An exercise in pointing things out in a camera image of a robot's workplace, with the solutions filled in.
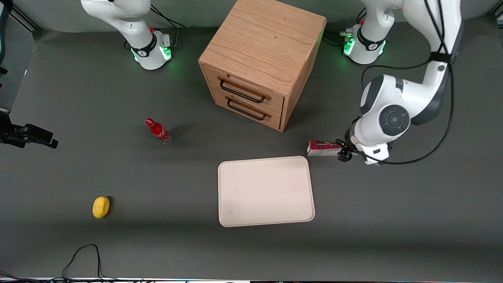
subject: drawer handle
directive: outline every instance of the drawer handle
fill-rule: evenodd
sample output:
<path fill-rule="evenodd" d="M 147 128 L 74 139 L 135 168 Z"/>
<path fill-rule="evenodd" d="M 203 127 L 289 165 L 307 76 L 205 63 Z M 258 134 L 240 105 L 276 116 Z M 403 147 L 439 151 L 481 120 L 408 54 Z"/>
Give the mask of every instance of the drawer handle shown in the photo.
<path fill-rule="evenodd" d="M 220 87 L 221 87 L 223 90 L 225 90 L 225 91 L 228 91 L 228 92 L 230 92 L 230 93 L 232 93 L 232 94 L 236 94 L 236 95 L 238 95 L 238 96 L 241 96 L 241 97 L 243 97 L 243 98 L 245 98 L 245 99 L 248 99 L 248 100 L 250 100 L 250 101 L 252 101 L 252 102 L 255 102 L 255 103 L 262 103 L 262 102 L 264 102 L 265 96 L 263 96 L 263 95 L 262 95 L 262 98 L 261 98 L 260 100 L 257 100 L 257 99 L 251 98 L 251 97 L 250 97 L 250 96 L 248 96 L 248 95 L 244 95 L 244 94 L 239 93 L 239 92 L 237 92 L 237 91 L 235 91 L 235 90 L 232 90 L 232 89 L 230 89 L 230 88 L 228 88 L 228 87 L 225 87 L 225 86 L 223 85 L 223 83 L 225 83 L 225 81 L 224 81 L 224 80 L 220 80 Z"/>
<path fill-rule="evenodd" d="M 241 109 L 239 109 L 239 108 L 237 108 L 237 107 L 235 107 L 235 106 L 232 106 L 232 105 L 230 104 L 230 102 L 231 102 L 231 101 L 232 101 L 232 100 L 231 100 L 230 98 L 229 98 L 229 99 L 227 99 L 227 106 L 229 106 L 229 108 L 230 108 L 230 109 L 234 109 L 234 110 L 236 110 L 237 112 L 243 113 L 244 115 L 250 116 L 251 118 L 256 119 L 256 120 L 258 120 L 258 121 L 262 121 L 262 120 L 264 120 L 264 119 L 266 118 L 266 114 L 264 114 L 262 117 L 258 117 L 258 116 L 255 116 L 255 115 L 253 115 L 253 114 L 250 114 L 250 113 L 248 113 L 248 112 L 246 112 L 246 111 L 244 111 L 244 110 L 241 110 Z"/>

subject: gray table surface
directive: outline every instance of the gray table surface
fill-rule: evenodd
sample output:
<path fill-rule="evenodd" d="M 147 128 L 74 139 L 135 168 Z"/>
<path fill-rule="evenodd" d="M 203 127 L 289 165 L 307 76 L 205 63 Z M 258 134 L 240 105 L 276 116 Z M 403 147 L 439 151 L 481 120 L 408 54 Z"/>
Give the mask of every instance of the gray table surface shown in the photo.
<path fill-rule="evenodd" d="M 224 228 L 223 161 L 305 156 L 310 139 L 342 137 L 359 114 L 364 66 L 322 43 L 284 133 L 216 106 L 197 59 L 215 29 L 182 30 L 174 60 L 146 71 L 119 33 L 44 32 L 14 104 L 14 123 L 55 133 L 56 150 L 0 147 L 0 267 L 58 276 L 80 246 L 99 246 L 115 277 L 268 280 L 503 280 L 503 50 L 494 18 L 470 20 L 455 63 L 456 111 L 444 145 L 408 166 L 310 157 L 313 221 Z M 425 39 L 397 23 L 376 63 L 413 65 Z M 372 70 L 367 80 L 383 70 Z M 386 71 L 420 81 L 424 68 Z M 429 151 L 448 107 L 411 128 L 390 160 Z M 144 125 L 167 126 L 171 144 Z M 111 214 L 96 220 L 96 197 Z M 95 276 L 82 251 L 69 276 Z"/>

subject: coca-cola bottle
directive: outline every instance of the coca-cola bottle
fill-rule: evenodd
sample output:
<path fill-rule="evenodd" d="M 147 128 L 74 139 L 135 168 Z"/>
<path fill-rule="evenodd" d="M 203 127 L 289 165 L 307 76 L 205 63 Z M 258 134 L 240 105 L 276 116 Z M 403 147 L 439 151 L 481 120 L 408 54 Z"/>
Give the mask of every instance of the coca-cola bottle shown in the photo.
<path fill-rule="evenodd" d="M 145 124 L 150 129 L 150 132 L 155 135 L 163 144 L 171 142 L 172 136 L 167 132 L 167 130 L 154 120 L 148 118 L 145 120 Z"/>

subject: gray backdrop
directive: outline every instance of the gray backdrop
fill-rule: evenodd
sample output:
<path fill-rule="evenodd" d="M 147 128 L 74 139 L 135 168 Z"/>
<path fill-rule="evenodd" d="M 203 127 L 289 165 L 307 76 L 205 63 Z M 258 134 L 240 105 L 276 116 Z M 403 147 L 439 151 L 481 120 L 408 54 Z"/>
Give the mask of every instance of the gray backdrop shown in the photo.
<path fill-rule="evenodd" d="M 280 0 L 301 9 L 323 15 L 329 23 L 354 19 L 363 8 L 358 0 Z M 223 22 L 235 0 L 152 0 L 168 18 L 188 27 L 217 27 Z M 487 13 L 498 0 L 461 0 L 463 17 Z M 14 0 L 32 20 L 44 29 L 65 32 L 112 31 L 110 25 L 89 16 L 80 0 Z M 395 12 L 402 21 L 400 11 Z M 168 27 L 164 19 L 149 12 L 143 17 L 148 25 Z"/>

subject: wooden drawer cabinet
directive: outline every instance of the wooden drawer cabinet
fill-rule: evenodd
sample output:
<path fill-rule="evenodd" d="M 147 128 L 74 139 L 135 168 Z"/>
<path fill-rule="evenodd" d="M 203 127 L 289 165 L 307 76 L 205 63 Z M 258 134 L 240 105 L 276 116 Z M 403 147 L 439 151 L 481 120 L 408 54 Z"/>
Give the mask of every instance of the wooden drawer cabinet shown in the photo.
<path fill-rule="evenodd" d="M 199 58 L 215 103 L 283 131 L 325 24 L 325 17 L 275 0 L 238 0 Z"/>

